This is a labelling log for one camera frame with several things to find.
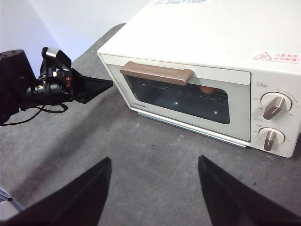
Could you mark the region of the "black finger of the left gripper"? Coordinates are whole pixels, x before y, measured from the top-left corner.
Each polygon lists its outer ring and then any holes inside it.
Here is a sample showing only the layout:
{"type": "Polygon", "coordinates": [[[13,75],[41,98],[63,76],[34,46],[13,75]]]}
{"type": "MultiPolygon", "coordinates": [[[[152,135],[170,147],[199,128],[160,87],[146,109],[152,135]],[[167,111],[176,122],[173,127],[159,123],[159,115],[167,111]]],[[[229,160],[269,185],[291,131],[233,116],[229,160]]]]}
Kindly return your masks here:
{"type": "Polygon", "coordinates": [[[75,81],[75,100],[86,104],[99,94],[113,86],[111,80],[105,79],[77,79],[75,81]]]}
{"type": "Polygon", "coordinates": [[[72,72],[72,77],[74,81],[91,81],[94,78],[92,77],[88,77],[88,76],[84,76],[81,73],[79,73],[76,69],[71,69],[72,72]]]}

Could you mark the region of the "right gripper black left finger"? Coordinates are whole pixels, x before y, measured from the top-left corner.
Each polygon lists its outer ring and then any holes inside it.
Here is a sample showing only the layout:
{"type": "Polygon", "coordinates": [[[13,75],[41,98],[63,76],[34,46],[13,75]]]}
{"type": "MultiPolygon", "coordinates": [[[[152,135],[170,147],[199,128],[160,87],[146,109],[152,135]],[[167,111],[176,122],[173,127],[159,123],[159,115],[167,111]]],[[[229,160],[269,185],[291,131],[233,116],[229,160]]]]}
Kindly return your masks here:
{"type": "Polygon", "coordinates": [[[15,216],[2,226],[96,226],[106,204],[111,159],[104,158],[60,190],[15,216]]]}

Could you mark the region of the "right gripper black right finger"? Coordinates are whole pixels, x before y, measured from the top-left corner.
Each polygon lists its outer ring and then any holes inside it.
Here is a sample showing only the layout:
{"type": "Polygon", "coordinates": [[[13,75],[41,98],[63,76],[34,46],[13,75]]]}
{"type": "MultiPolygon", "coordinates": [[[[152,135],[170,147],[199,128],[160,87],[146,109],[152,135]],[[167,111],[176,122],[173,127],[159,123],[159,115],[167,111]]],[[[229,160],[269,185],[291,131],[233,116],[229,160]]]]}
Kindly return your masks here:
{"type": "Polygon", "coordinates": [[[203,198],[214,226],[299,226],[301,218],[247,187],[205,156],[198,158],[203,198]]]}

